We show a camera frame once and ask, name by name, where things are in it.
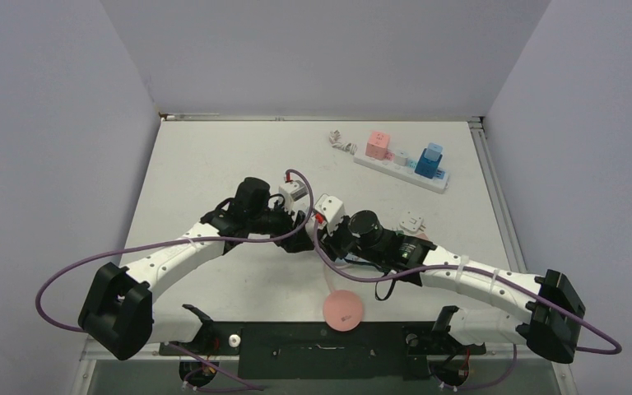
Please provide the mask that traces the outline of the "white cube adapter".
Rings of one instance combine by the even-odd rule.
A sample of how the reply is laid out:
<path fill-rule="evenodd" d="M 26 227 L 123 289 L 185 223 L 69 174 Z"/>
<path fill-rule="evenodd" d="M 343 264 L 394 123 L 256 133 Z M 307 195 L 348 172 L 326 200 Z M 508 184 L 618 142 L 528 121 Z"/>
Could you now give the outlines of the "white cube adapter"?
<path fill-rule="evenodd" d="M 313 239 L 318 235 L 319 223 L 314 219 L 310 219 L 304 226 L 304 231 L 310 239 Z"/>

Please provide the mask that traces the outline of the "pink round disc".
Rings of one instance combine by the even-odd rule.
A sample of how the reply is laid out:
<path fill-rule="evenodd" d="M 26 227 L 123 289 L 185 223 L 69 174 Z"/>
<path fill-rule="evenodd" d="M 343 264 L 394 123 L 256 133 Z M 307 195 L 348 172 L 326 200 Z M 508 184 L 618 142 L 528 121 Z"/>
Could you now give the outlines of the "pink round disc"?
<path fill-rule="evenodd" d="M 326 324 L 338 332 L 349 332 L 364 318 L 361 298 L 349 290 L 335 290 L 323 302 L 323 318 Z"/>

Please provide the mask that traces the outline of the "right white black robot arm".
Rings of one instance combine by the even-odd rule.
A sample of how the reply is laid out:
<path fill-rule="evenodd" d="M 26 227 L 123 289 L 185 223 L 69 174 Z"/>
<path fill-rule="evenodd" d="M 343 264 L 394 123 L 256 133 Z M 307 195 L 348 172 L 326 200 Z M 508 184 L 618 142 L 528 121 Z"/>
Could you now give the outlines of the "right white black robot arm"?
<path fill-rule="evenodd" d="M 329 267 L 353 255 L 383 269 L 386 281 L 448 290 L 486 304 L 484 309 L 442 308 L 432 341 L 443 352 L 507 343 L 552 362 L 574 361 L 586 308 L 562 272 L 537 275 L 479 263 L 427 239 L 388 230 L 372 211 L 344 216 L 334 231 L 317 221 L 308 234 Z"/>

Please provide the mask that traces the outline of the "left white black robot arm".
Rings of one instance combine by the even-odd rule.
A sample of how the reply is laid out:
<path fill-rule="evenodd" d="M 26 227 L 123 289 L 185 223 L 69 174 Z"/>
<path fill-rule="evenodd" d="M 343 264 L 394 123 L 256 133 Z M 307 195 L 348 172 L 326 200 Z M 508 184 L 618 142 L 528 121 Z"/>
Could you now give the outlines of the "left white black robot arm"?
<path fill-rule="evenodd" d="M 95 273 L 78 326 L 118 360 L 150 343 L 180 342 L 193 354 L 209 349 L 211 318 L 191 304 L 156 312 L 155 302 L 204 263 L 240 244 L 273 243 L 287 253 L 310 251 L 306 227 L 313 216 L 313 189 L 304 176 L 286 172 L 277 193 L 258 178 L 245 178 L 235 195 L 204 214 L 185 234 L 152 245 L 150 254 Z"/>

